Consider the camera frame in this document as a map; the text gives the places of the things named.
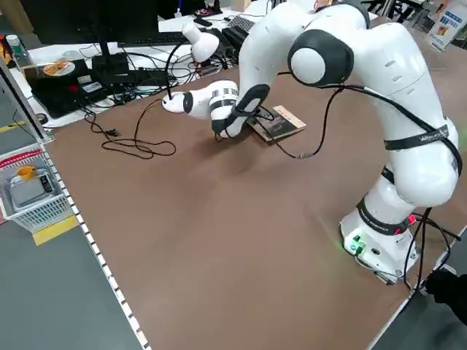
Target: computer monitor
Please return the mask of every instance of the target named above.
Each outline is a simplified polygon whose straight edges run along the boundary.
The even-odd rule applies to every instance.
[[[107,42],[131,42],[158,35],[158,4],[167,0],[21,0],[42,44],[98,42],[102,56],[93,70],[107,77],[128,71],[122,55],[110,55]]]

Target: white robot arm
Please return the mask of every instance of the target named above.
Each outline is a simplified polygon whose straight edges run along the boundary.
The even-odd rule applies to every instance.
[[[240,133],[260,106],[279,70],[288,64],[302,84],[341,84],[355,74],[367,91],[397,102],[436,131],[426,131],[394,106],[373,98],[385,135],[389,162],[355,210],[341,221],[344,247],[380,277],[395,282],[417,260],[409,232],[416,207],[448,201],[458,181],[458,160],[441,142],[458,147],[458,132],[442,112],[425,60],[410,33],[398,23],[368,29],[358,4],[332,5],[309,15],[293,3],[280,4],[257,23],[239,57],[240,89],[216,82],[187,99],[191,114],[207,116],[222,137]]]

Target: red light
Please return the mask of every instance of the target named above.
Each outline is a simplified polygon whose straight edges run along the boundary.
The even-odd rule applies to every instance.
[[[409,224],[413,225],[417,221],[415,215],[409,215]]]
[[[78,92],[78,87],[77,87],[77,85],[68,85],[68,86],[66,87],[66,89],[67,89],[68,91],[73,92],[73,93],[77,93],[77,92]]]

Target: white basket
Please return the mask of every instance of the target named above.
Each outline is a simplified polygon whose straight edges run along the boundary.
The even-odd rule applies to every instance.
[[[34,233],[72,215],[70,205],[61,192],[55,177],[53,177],[52,185],[59,190],[59,195],[39,201],[33,206],[18,212],[15,212],[12,208],[11,198],[9,198],[2,185],[6,181],[7,174],[11,175],[16,168],[26,165],[41,165],[47,167],[50,174],[53,174],[38,144],[2,155],[0,156],[0,162],[4,163],[0,167],[0,209],[6,220],[12,220],[29,232]]]

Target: desk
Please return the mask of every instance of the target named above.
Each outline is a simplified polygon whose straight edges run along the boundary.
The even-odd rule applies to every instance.
[[[417,39],[462,131],[466,54],[451,47],[439,55]],[[238,73],[184,89],[215,79]],[[284,147],[314,148],[330,94],[277,78],[265,105],[282,104],[308,125]],[[154,98],[104,112],[100,123],[131,135]],[[140,130],[141,139],[173,141],[176,155],[143,161],[102,150],[83,121],[56,131],[47,149],[153,349],[361,350],[407,298],[403,284],[386,287],[341,247],[339,220],[387,159],[365,96],[336,99],[324,148],[310,160],[285,157],[247,131],[217,143],[209,121],[160,106]],[[433,218],[459,231],[466,194],[464,175]],[[443,248],[429,233],[427,268]]]
[[[248,9],[244,12],[245,14],[250,14],[250,15],[265,15],[266,14],[266,0],[260,0],[248,7]],[[229,8],[224,8],[223,9],[223,14],[221,15],[215,15],[215,16],[210,16],[207,17],[207,20],[212,20],[213,23],[213,28],[218,28],[222,29],[227,26],[227,23],[225,21],[222,21],[223,18],[229,17],[229,16],[235,16],[238,15],[240,12],[232,11]],[[252,17],[252,16],[247,16],[248,19],[251,21],[259,21],[261,17]],[[179,18],[172,18],[170,20],[162,20],[159,22],[159,30],[160,31],[181,31],[182,27],[184,24],[189,23],[190,21],[193,21],[193,16],[184,16],[184,17],[179,17]],[[33,59],[33,61],[36,64],[46,64],[50,62],[55,62],[59,60],[63,54],[66,51],[77,51],[80,52],[84,58],[86,57],[92,57],[94,55],[97,55],[99,53],[98,51],[99,46],[98,45],[89,45],[89,44],[70,44],[70,45],[50,45],[46,47],[41,47],[39,49],[35,50],[30,50],[29,53]],[[169,57],[170,51],[174,47],[172,46],[164,46],[164,47],[137,47],[137,48],[126,48],[127,52],[133,52],[133,53],[142,53],[145,55],[149,55],[151,57],[154,57],[158,59],[159,61],[156,61],[157,66],[159,68],[164,68],[165,67],[165,62],[167,58]],[[111,54],[115,53],[121,53],[122,50],[117,47],[116,42],[110,42],[109,43],[109,51]],[[183,45],[181,48],[177,50],[175,53],[176,56],[184,56],[190,53],[190,45]],[[135,66],[137,67],[147,67],[147,68],[154,68],[154,63],[147,59],[147,58],[142,58],[138,56],[131,56],[131,60],[134,62]],[[91,67],[91,59],[87,59],[86,61],[88,67]],[[176,67],[178,68],[187,68],[188,63],[184,62],[181,64],[177,64]],[[26,98],[32,97],[31,94],[31,88],[28,85],[26,79],[24,76],[17,70],[17,69],[11,69],[10,70],[13,74],[13,77],[15,78],[16,82],[20,86],[20,89],[22,90],[23,94],[26,96]],[[34,99],[30,98],[29,103],[32,107],[32,109],[36,113],[46,113],[46,111],[42,108],[42,106]],[[101,101],[99,102],[99,105],[102,106],[111,106],[112,102],[111,101]],[[96,113],[102,112],[102,109],[92,109]],[[67,114],[66,116],[63,116],[58,119],[50,119],[49,123],[46,124],[48,127],[61,127],[63,125],[67,125],[69,123],[73,123],[77,120],[83,119],[85,116],[84,112],[81,111],[76,111],[70,114]]]

